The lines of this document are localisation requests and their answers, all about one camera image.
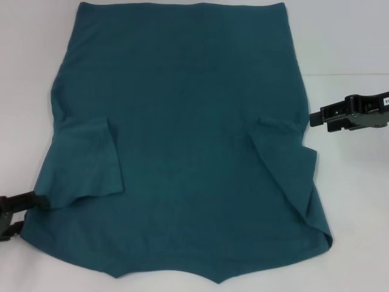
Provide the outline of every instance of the white background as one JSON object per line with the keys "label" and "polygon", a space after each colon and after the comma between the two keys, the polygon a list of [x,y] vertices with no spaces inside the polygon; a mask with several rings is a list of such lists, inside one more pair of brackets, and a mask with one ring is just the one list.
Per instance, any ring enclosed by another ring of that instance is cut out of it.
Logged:
{"label": "white background", "polygon": [[[52,135],[49,91],[78,3],[0,0],[0,195],[34,185]],[[389,91],[389,1],[285,3],[312,112],[350,94]],[[324,255],[220,285],[176,271],[113,279],[61,262],[16,237],[0,243],[0,291],[389,291],[389,127],[336,133],[309,128],[305,144],[318,151],[315,181],[335,238]]]}

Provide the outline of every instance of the t-shirt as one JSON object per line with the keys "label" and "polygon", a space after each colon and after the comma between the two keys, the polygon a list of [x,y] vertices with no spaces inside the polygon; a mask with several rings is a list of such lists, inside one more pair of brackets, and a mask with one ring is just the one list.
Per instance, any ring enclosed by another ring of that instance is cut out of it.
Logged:
{"label": "t-shirt", "polygon": [[38,249],[220,283],[331,246],[284,4],[83,2],[51,101]]}

